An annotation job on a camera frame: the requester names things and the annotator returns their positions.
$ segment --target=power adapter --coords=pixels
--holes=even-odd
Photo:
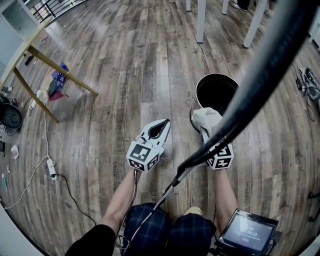
[[[296,83],[296,86],[298,87],[298,90],[302,91],[302,83],[298,77],[296,78],[295,83]]]
[[[48,168],[49,168],[49,172],[50,172],[50,176],[51,176],[51,179],[56,181],[58,179],[58,176],[56,175],[57,172],[56,172],[56,168],[55,168],[55,162],[49,158],[47,161],[46,161],[47,165],[48,165]]]

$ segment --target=black stool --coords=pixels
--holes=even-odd
[[[9,129],[19,129],[23,116],[19,109],[9,103],[0,102],[0,123]]]

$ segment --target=trash can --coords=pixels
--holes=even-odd
[[[207,74],[201,78],[196,85],[195,102],[189,113],[193,128],[199,132],[191,121],[194,110],[212,108],[223,116],[238,88],[238,83],[224,74]]]

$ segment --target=person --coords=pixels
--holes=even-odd
[[[222,232],[238,205],[227,171],[222,169],[215,173],[216,218],[219,231]],[[116,189],[99,224],[76,241],[69,248],[66,256],[113,255],[116,234],[132,203],[135,190],[134,180],[135,171],[131,169]],[[126,239],[131,240],[138,226],[154,206],[154,203],[144,203],[131,207],[125,221],[123,236]],[[210,220],[203,218],[201,213],[198,207],[191,207],[172,226],[168,215],[159,207],[141,226],[125,255],[154,256],[180,253],[184,256],[206,256],[216,228]],[[124,247],[128,245],[126,239],[124,239]]]
[[[268,16],[272,16],[273,15],[273,11],[276,7],[276,1],[277,0],[269,0],[269,8],[267,8],[267,10],[265,10],[265,14],[267,14]],[[248,7],[250,5],[250,0],[232,0],[231,6],[242,10],[244,12],[248,11]]]
[[[231,6],[242,10],[244,12],[248,11],[248,7],[250,5],[250,0],[232,0]]]

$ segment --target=black hose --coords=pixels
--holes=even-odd
[[[282,0],[256,56],[210,140],[179,165],[176,180],[190,167],[210,159],[249,124],[277,87],[303,43],[318,1]],[[209,149],[222,138],[225,141]]]

